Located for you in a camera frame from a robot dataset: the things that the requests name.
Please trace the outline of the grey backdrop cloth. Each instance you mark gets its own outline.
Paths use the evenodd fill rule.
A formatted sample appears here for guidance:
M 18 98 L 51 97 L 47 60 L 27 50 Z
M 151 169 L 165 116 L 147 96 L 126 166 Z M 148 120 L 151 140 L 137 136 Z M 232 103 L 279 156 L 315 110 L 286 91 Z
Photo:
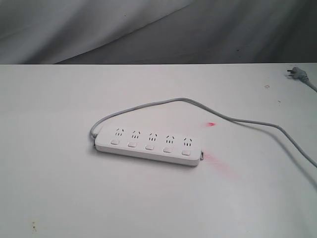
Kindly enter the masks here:
M 2 64 L 316 62 L 314 0 L 3 0 Z

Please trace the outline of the white five-socket power strip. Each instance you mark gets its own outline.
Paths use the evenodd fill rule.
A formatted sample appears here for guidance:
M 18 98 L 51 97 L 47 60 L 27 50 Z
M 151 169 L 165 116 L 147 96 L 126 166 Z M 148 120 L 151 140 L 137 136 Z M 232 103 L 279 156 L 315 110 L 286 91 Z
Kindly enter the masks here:
M 100 152 L 195 167 L 204 159 L 196 138 L 174 132 L 103 126 L 95 135 Z

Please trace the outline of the grey wall plug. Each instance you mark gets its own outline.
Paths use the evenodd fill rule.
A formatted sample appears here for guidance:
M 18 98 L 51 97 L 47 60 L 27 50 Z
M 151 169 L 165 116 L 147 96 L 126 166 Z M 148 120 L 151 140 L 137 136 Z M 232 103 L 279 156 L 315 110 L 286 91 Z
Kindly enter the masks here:
M 287 74 L 285 75 L 288 79 L 293 79 L 302 82 L 303 84 L 310 87 L 313 91 L 317 92 L 317 87 L 314 86 L 307 75 L 307 73 L 300 69 L 299 67 L 293 67 L 292 69 L 287 70 Z

